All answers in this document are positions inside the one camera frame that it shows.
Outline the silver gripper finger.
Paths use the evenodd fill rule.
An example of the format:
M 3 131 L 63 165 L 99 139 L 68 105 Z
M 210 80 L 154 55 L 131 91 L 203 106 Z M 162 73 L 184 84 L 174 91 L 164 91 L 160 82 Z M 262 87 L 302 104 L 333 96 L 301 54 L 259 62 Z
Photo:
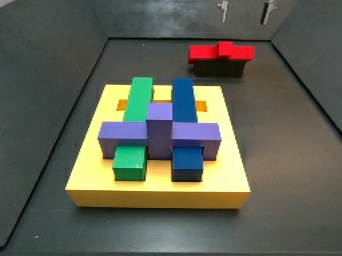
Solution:
M 222 10 L 222 23 L 224 23 L 227 19 L 227 12 L 228 12 L 228 1 L 222 0 L 222 2 L 218 3 L 218 8 Z
M 267 2 L 263 5 L 263 11 L 262 11 L 262 17 L 260 17 L 262 25 L 267 24 L 270 14 L 276 9 L 276 2 L 278 0 L 267 0 Z

